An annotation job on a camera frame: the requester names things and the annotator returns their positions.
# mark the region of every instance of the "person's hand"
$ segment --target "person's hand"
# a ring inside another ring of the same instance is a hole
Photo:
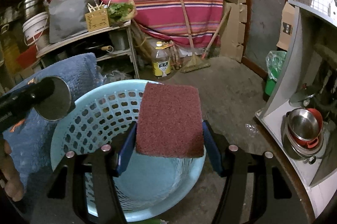
[[[13,201],[19,201],[23,198],[24,187],[20,180],[19,172],[15,169],[13,159],[10,156],[12,152],[11,147],[7,141],[4,141],[5,157],[0,162],[0,170],[7,179],[5,184],[3,180],[0,180],[1,187],[5,189],[6,194],[13,199]]]

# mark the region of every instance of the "green trash can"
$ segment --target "green trash can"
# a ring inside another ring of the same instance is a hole
[[[272,50],[266,56],[268,79],[266,83],[265,93],[270,96],[275,88],[276,81],[282,71],[282,66],[287,55],[286,51]]]

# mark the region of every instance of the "red object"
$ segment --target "red object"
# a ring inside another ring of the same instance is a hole
[[[318,130],[319,130],[318,136],[319,136],[320,133],[321,133],[321,130],[322,130],[322,126],[323,126],[323,117],[322,117],[321,113],[315,108],[308,108],[307,110],[314,115],[314,117],[316,118],[316,120],[318,122]],[[297,138],[293,133],[292,133],[292,136],[293,136],[294,140],[299,145],[301,145],[303,147],[306,146],[308,149],[314,148],[319,143],[318,136],[316,138],[312,139],[312,140],[309,140],[309,141],[301,140],[301,139]]]
[[[21,66],[22,69],[29,67],[31,64],[36,62],[37,49],[35,45],[32,45],[25,52],[21,53],[16,61]]]
[[[196,88],[146,84],[139,110],[136,151],[174,158],[203,156],[202,114]]]

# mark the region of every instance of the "gray bag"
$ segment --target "gray bag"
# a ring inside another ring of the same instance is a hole
[[[49,41],[54,44],[87,32],[87,4],[94,0],[52,0],[49,4]]]

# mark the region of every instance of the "bottle label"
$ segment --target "bottle label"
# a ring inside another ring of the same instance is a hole
[[[167,74],[171,73],[170,61],[152,63],[153,74],[157,77],[165,77]]]

